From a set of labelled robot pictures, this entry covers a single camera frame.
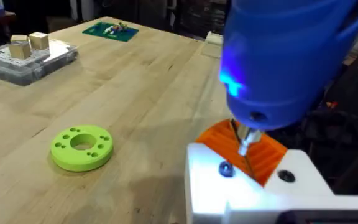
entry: clear plastic container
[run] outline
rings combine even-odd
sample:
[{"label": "clear plastic container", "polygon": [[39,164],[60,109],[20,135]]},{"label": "clear plastic container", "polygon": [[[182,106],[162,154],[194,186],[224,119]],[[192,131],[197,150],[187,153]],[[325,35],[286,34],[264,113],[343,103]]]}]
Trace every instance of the clear plastic container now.
[{"label": "clear plastic container", "polygon": [[60,40],[49,40],[49,48],[32,49],[31,57],[11,58],[8,45],[0,46],[0,79],[25,86],[72,63],[78,55],[77,47]]}]

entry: blue led light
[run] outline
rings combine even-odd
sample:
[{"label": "blue led light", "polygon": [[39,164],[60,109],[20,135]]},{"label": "blue led light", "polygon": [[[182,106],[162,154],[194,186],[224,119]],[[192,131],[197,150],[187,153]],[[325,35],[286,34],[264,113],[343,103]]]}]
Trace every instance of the blue led light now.
[{"label": "blue led light", "polygon": [[229,74],[225,71],[221,71],[219,74],[219,79],[222,83],[227,85],[227,91],[232,96],[238,96],[239,95],[239,89],[243,88],[243,86],[234,81],[232,77],[229,76]]}]

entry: wooden block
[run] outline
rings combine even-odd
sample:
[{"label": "wooden block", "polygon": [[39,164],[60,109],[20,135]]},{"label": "wooden block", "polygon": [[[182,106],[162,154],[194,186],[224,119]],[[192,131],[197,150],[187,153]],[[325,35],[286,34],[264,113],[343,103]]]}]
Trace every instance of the wooden block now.
[{"label": "wooden block", "polygon": [[11,42],[14,41],[29,41],[29,37],[27,35],[12,35]]},{"label": "wooden block", "polygon": [[33,49],[43,50],[49,47],[48,34],[35,32],[30,34],[31,47]]},{"label": "wooden block", "polygon": [[28,41],[14,41],[9,44],[12,58],[26,59],[31,56],[31,48]]},{"label": "wooden block", "polygon": [[202,53],[207,56],[220,58],[222,55],[222,45],[223,37],[210,31],[205,39]]}]

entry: drill bit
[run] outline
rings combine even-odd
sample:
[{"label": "drill bit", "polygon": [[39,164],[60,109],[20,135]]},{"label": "drill bit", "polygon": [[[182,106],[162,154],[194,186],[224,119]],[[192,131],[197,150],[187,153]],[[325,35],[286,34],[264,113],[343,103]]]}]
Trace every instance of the drill bit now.
[{"label": "drill bit", "polygon": [[258,129],[252,129],[252,128],[245,126],[243,124],[240,124],[239,126],[237,126],[234,119],[230,120],[230,124],[232,126],[234,134],[235,134],[237,141],[239,143],[238,153],[240,155],[244,156],[247,167],[250,170],[250,176],[254,179],[255,174],[254,174],[254,171],[252,170],[252,167],[251,167],[249,160],[247,158],[247,151],[248,151],[249,144],[260,141],[262,132],[259,131]]}]

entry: orange 3d printed part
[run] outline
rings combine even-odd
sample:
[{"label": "orange 3d printed part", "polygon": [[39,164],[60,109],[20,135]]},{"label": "orange 3d printed part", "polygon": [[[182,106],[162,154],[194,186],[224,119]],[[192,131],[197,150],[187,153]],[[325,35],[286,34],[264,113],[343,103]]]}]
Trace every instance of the orange 3d printed part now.
[{"label": "orange 3d printed part", "polygon": [[196,140],[214,150],[244,173],[265,185],[287,149],[276,140],[263,134],[260,141],[249,146],[247,160],[238,154],[239,143],[230,120],[221,121],[207,129]]}]

